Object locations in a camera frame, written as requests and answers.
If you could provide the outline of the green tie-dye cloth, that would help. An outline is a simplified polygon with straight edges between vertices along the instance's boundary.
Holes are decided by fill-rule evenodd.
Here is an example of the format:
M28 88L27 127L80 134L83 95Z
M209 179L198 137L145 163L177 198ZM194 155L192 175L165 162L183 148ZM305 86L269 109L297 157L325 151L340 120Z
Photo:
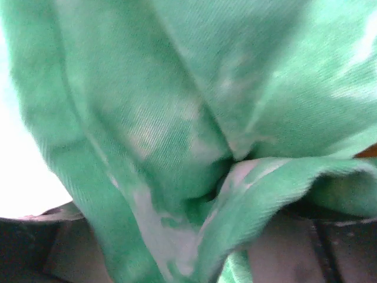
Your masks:
M248 282L282 207L376 215L375 1L2 1L21 116L114 282Z

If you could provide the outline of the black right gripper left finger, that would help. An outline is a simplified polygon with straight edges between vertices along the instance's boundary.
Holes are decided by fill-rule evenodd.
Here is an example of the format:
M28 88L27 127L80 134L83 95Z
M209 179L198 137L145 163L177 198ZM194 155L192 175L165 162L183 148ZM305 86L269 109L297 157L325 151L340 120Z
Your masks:
M73 203L1 218L1 282L111 282L101 248Z

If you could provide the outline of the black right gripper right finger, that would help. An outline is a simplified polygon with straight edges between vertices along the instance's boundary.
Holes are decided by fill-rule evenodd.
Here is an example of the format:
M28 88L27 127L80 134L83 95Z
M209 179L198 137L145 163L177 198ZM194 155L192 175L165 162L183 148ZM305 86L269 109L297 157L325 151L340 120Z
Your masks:
M248 256L253 282L376 282L376 219L285 208Z

